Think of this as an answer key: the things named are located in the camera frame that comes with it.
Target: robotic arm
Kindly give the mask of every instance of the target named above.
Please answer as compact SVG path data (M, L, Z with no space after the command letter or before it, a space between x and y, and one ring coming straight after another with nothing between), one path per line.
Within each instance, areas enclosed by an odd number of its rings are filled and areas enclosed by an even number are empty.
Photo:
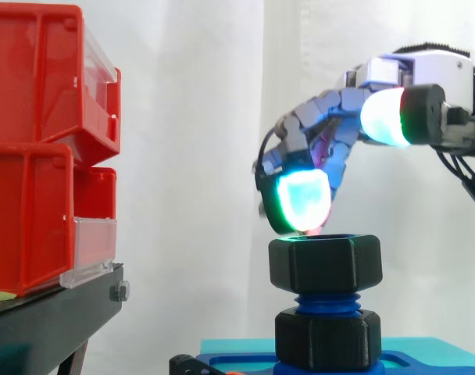
M280 142L265 152L274 134ZM475 201L475 172L463 159L475 156L470 54L428 43L401 48L345 72L336 89L282 116L255 162L260 212L278 234L308 232L326 222L358 140L430 145Z

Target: cyan platform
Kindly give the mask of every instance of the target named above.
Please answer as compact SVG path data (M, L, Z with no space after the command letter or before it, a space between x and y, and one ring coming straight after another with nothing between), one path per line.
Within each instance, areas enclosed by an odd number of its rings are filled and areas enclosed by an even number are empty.
M384 338L382 345L381 361L370 371L357 375L475 375L475 355L437 338ZM274 348L273 339L204 340L198 359L223 372L315 375L282 363L276 364Z

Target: red plastic drawer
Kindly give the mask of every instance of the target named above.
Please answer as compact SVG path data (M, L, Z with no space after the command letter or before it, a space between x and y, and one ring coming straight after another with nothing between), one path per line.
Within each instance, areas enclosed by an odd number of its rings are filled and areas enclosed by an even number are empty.
M120 152L120 81L74 5L0 3L0 142L59 142L93 166Z
M66 145L0 145L0 291L109 272L115 195L114 170L76 169Z

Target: bolt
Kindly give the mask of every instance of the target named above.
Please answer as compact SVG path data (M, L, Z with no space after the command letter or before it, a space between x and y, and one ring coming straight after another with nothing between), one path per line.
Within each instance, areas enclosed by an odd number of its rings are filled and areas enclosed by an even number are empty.
M126 280L121 280L116 284L116 300L118 302L125 302L130 296L130 283Z

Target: green light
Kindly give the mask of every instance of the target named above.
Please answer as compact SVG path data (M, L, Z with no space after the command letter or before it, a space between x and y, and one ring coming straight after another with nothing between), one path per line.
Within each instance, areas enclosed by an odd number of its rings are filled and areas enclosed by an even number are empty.
M391 146L409 146L402 135L401 97L403 87L372 94L362 106L361 124L368 137Z
M282 176L277 191L284 217L295 230L316 229L330 214L330 183L322 170L300 170Z

